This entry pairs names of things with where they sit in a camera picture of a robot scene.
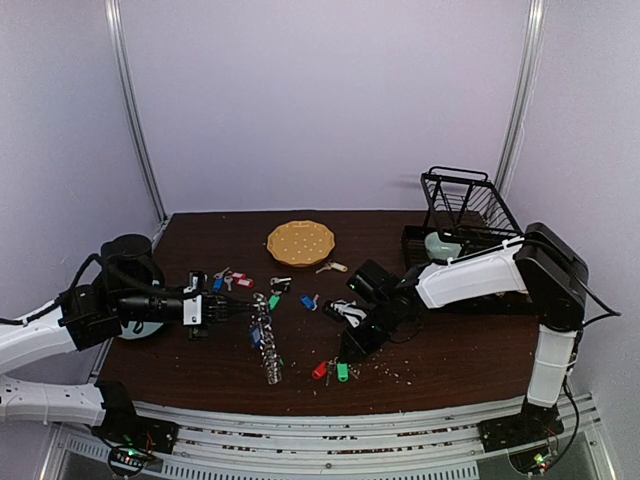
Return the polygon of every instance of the wooden table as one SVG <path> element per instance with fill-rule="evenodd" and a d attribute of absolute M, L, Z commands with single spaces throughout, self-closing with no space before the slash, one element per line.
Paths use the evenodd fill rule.
<path fill-rule="evenodd" d="M 348 274 L 277 263 L 267 235 L 290 220 L 324 223 L 336 235 L 332 258 L 358 268 L 367 258 L 402 275 L 402 228 L 419 225 L 420 212 L 251 212 L 174 215 L 155 259 L 170 285 L 184 285 L 189 270 L 210 275 L 231 267 L 268 293 L 273 276 L 292 276 L 291 291 L 274 311 L 274 333 L 285 365 L 283 380 L 267 384 L 249 319 L 236 317 L 189 342 L 180 326 L 142 340 L 114 341 L 101 373 L 119 380 L 134 400 L 172 407 L 265 415 L 353 415 L 406 412 L 503 400 L 526 392 L 538 323 L 530 316 L 463 316 L 428 312 L 422 332 L 402 345 L 385 345 L 361 365 L 359 380 L 328 387 L 311 371 L 339 349 L 344 325 L 306 311 L 301 295 L 355 299 Z M 250 298 L 236 288 L 233 295 Z M 410 335 L 404 326 L 397 339 Z"/>

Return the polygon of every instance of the dish rack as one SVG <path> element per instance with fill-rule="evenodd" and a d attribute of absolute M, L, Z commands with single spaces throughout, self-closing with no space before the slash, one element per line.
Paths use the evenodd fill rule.
<path fill-rule="evenodd" d="M 402 250 L 407 268 L 430 261 L 425 237 L 462 246 L 466 255 L 522 235 L 500 193 L 484 172 L 432 167 L 420 177 L 428 210 L 422 226 L 407 225 Z"/>

